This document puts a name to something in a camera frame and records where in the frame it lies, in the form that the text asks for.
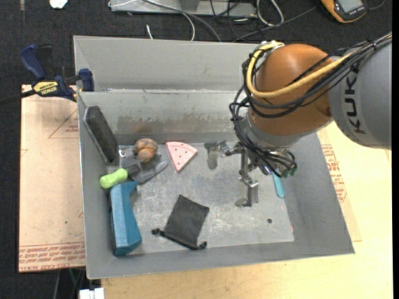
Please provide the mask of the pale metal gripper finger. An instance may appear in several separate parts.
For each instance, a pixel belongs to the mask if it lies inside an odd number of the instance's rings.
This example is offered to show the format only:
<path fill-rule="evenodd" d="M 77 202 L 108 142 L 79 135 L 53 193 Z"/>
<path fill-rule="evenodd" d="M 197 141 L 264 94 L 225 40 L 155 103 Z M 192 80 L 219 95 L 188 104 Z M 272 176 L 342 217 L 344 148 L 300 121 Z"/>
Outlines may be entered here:
<path fill-rule="evenodd" d="M 242 197 L 234 202 L 237 207 L 251 207 L 259 202 L 258 189 L 259 183 L 252 179 L 241 179 L 240 189 Z"/>
<path fill-rule="evenodd" d="M 209 169 L 216 169 L 218 166 L 218 157 L 231 156 L 231 151 L 227 145 L 226 140 L 219 140 L 214 142 L 206 142 L 204 148 L 207 150 L 207 164 Z"/>

